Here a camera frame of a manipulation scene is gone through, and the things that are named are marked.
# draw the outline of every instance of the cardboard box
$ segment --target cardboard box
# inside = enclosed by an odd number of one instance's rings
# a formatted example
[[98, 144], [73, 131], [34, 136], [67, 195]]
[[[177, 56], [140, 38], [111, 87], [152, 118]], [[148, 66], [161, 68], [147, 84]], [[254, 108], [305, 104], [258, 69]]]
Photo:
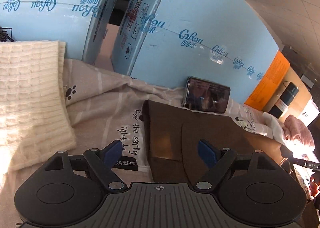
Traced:
[[244, 0], [130, 0], [111, 60], [153, 85], [185, 87], [193, 76], [229, 86], [243, 104], [278, 49]]
[[0, 26], [15, 41], [60, 40], [66, 58], [93, 63], [116, 0], [0, 0]]
[[266, 74], [246, 100], [245, 104], [257, 110], [262, 110], [281, 84], [289, 67], [289, 61], [278, 51]]
[[292, 67], [290, 67], [286, 75], [282, 79], [278, 89], [273, 94], [269, 102], [263, 108], [263, 111], [265, 112], [270, 111], [270, 109], [274, 106], [276, 101], [280, 98], [281, 94], [284, 92], [284, 90], [288, 86], [288, 82], [293, 82], [295, 86], [297, 86], [297, 88], [299, 89], [299, 92], [296, 95], [296, 97], [293, 99], [291, 104], [289, 105], [287, 112], [279, 118], [281, 122], [284, 122], [285, 119], [291, 114], [296, 118], [298, 118], [312, 97], [308, 89], [304, 85], [304, 83], [299, 78], [299, 76], [292, 69]]

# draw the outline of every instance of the round pad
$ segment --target round pad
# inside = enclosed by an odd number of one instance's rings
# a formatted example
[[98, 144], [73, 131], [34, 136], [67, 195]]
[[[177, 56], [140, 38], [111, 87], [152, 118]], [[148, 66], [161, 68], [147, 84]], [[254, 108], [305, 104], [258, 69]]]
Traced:
[[283, 197], [280, 187], [270, 183], [255, 183], [247, 187], [247, 196], [261, 204], [276, 203]]
[[61, 204], [73, 197], [75, 190], [63, 183], [52, 183], [41, 187], [37, 192], [38, 199], [46, 204]]
[[74, 173], [53, 171], [32, 176], [17, 190], [15, 207], [24, 221], [64, 226], [79, 222], [97, 209], [102, 193], [94, 181]]
[[292, 223], [305, 208], [306, 194], [283, 172], [260, 170], [233, 177], [221, 186], [219, 202], [228, 214], [252, 226]]

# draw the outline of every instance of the brown cushion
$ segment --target brown cushion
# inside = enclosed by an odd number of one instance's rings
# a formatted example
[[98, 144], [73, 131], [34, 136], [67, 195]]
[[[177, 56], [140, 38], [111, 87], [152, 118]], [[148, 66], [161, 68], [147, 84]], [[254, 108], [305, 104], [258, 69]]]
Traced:
[[194, 184], [208, 170], [197, 153], [200, 139], [206, 139], [219, 149], [229, 147], [238, 154], [259, 149], [278, 164], [284, 160], [278, 142], [245, 131], [227, 116], [192, 112], [153, 101], [145, 102], [142, 113], [149, 134], [146, 136], [149, 162], [156, 183], [189, 180]]

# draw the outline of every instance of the orange box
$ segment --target orange box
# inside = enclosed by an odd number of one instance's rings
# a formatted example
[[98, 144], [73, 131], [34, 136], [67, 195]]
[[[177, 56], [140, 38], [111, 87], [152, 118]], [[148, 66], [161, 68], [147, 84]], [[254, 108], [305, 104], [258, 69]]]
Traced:
[[276, 101], [278, 101], [284, 90], [287, 88], [289, 82], [294, 83], [295, 86], [297, 86], [297, 88], [299, 89], [299, 92], [295, 96], [293, 101], [290, 103], [286, 113], [284, 113], [279, 118], [279, 121], [283, 123], [290, 114], [298, 118], [305, 106], [307, 105], [307, 103], [309, 102], [309, 100], [312, 99], [311, 94], [309, 93], [304, 83], [301, 81], [300, 77], [292, 69], [292, 67], [290, 67], [287, 73], [285, 74], [284, 78], [281, 80], [281, 84], [279, 85], [275, 93], [272, 95], [270, 100], [267, 102], [265, 107], [262, 109], [263, 111], [270, 111], [270, 109], [275, 105]]
[[289, 68], [289, 61], [278, 51], [264, 77], [245, 101], [245, 104], [262, 110], [275, 93]]

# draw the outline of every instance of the phone screen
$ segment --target phone screen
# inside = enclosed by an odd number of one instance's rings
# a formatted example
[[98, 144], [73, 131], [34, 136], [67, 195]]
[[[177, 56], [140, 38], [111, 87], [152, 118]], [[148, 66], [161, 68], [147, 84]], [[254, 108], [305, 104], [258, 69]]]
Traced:
[[184, 107], [191, 110], [225, 113], [230, 87], [198, 78], [189, 78]]

